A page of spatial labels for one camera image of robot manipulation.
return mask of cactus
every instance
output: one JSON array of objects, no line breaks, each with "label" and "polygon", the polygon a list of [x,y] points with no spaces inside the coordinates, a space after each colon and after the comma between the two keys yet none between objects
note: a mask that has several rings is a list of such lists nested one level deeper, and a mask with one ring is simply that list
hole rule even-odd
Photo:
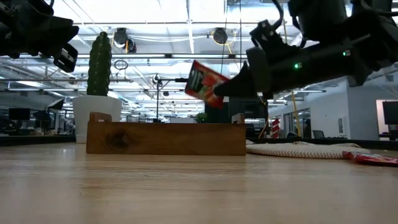
[{"label": "cactus", "polygon": [[102,32],[90,51],[87,95],[107,96],[111,76],[112,50],[107,33]]}]

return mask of desk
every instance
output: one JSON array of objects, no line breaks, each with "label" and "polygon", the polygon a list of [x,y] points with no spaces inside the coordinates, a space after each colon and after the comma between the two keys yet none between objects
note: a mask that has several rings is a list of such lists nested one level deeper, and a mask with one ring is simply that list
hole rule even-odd
[{"label": "desk", "polygon": [[0,177],[0,223],[398,220],[398,168],[343,160],[87,155],[46,144],[0,148]]}]

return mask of ceiling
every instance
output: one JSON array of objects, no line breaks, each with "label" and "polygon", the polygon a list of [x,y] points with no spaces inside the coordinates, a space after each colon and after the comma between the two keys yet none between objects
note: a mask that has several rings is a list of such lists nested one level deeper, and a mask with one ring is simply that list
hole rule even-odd
[{"label": "ceiling", "polygon": [[[217,72],[233,77],[239,72],[240,59],[234,61],[203,58],[205,56],[199,54],[244,54],[246,49],[253,46],[249,32],[257,26],[257,23],[264,19],[274,22],[279,18],[272,1],[261,3],[260,0],[242,0],[241,10],[237,2],[236,0],[56,0],[53,6],[55,16],[72,19],[75,25],[80,27],[79,34],[70,42],[80,54],[75,71],[65,73],[55,67],[49,59],[29,56],[11,60],[3,57],[1,77],[47,80],[40,83],[26,80],[12,82],[8,88],[53,89],[50,92],[58,96],[85,95],[83,90],[86,88],[86,82],[68,83],[65,80],[71,78],[86,80],[88,54],[96,36],[100,32],[107,32],[112,38],[118,27],[125,27],[129,37],[137,46],[137,54],[147,55],[134,58],[134,54],[126,55],[124,50],[113,45],[113,61],[123,58],[129,66],[119,73],[114,67],[111,69],[112,80],[117,81],[111,82],[109,86],[109,89],[115,90],[110,96],[124,100],[126,114],[134,110],[133,113],[140,111],[153,115],[157,93],[152,83],[154,75],[158,74],[160,78],[187,78],[192,59],[197,59]],[[282,26],[277,32],[287,40],[288,44],[297,44],[296,42],[300,41],[300,32],[292,25],[287,5],[283,4],[283,7],[286,33]],[[346,9],[350,15],[351,6],[347,5]],[[229,36],[228,45],[218,45],[211,38],[211,33],[217,27],[226,28]],[[173,58],[161,58],[163,54],[173,54]],[[308,86],[308,89],[319,89],[326,84],[333,83]],[[162,91],[168,91],[169,96],[164,96],[163,92],[160,92],[163,103],[160,106],[161,116],[189,116],[204,111],[202,101],[197,101],[180,91],[184,87],[184,83],[175,82],[163,86]],[[81,89],[81,91],[62,89]],[[281,96],[275,96],[275,99],[280,100]]]}]

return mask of red snack bag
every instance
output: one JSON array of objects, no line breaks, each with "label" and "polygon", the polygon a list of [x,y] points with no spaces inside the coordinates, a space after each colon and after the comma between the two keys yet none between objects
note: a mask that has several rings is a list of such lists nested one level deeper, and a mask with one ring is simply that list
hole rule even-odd
[{"label": "red snack bag", "polygon": [[222,108],[224,97],[216,96],[213,90],[216,86],[227,80],[228,78],[225,76],[195,60],[193,61],[188,82],[185,86],[185,93],[204,100],[210,106]]},{"label": "red snack bag", "polygon": [[343,152],[343,157],[347,159],[352,159],[359,164],[398,167],[398,159],[388,156],[363,154],[357,152]]}]

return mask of wooden board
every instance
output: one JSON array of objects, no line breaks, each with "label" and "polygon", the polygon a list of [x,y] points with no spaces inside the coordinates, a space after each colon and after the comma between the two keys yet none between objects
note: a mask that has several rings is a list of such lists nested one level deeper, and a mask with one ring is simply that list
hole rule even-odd
[{"label": "wooden board", "polygon": [[398,220],[395,167],[251,154],[99,155],[76,144],[0,149],[1,224]]},{"label": "wooden board", "polygon": [[89,154],[244,156],[242,124],[88,123]]}]

